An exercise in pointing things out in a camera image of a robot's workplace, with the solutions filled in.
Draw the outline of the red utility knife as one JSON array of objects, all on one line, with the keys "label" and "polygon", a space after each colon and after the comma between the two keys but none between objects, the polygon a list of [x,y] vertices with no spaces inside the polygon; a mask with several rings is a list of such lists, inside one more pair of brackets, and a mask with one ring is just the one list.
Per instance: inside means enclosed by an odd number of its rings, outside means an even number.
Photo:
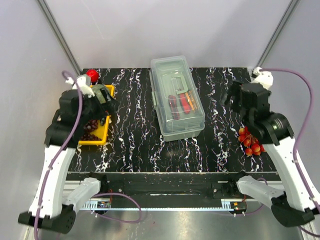
[{"label": "red utility knife", "polygon": [[180,101],[182,111],[185,114],[189,114],[191,112],[192,108],[191,108],[191,105],[188,101],[186,93],[180,93],[178,96],[179,96],[179,101]]}]

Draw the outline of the clear grey plastic toolbox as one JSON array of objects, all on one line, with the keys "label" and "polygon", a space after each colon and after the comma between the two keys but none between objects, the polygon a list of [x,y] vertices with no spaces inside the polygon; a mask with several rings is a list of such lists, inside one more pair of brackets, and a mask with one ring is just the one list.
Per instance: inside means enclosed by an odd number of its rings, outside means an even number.
[{"label": "clear grey plastic toolbox", "polygon": [[[197,137],[205,128],[203,109],[191,70],[184,56],[153,59],[150,62],[151,99],[156,111],[161,135],[165,142]],[[179,94],[193,92],[197,110],[185,114]],[[168,96],[176,97],[179,120],[174,120]]]}]

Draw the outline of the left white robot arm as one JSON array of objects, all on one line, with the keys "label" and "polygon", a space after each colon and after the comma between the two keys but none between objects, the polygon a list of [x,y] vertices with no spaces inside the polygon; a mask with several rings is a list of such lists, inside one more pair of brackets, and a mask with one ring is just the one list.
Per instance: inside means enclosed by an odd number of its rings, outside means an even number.
[{"label": "left white robot arm", "polygon": [[73,227],[76,215],[94,195],[107,195],[107,178],[90,173],[67,197],[65,181],[85,126],[91,120],[115,115],[119,102],[103,84],[91,84],[87,74],[72,78],[63,71],[65,82],[72,86],[59,98],[59,108],[45,132],[44,163],[35,197],[29,209],[21,212],[18,223],[60,234]]}]

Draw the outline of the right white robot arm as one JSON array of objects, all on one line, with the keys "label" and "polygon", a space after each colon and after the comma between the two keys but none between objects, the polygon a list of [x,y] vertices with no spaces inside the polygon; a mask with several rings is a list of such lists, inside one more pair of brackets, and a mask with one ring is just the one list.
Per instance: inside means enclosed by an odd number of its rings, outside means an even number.
[{"label": "right white robot arm", "polygon": [[233,198],[245,195],[259,201],[284,227],[301,227],[320,213],[320,193],[298,154],[300,136],[294,136],[283,114],[270,110],[272,72],[272,68],[254,68],[252,81],[233,81],[222,102],[240,114],[244,126],[262,144],[284,189],[273,188],[241,171],[224,183],[221,190]]}]

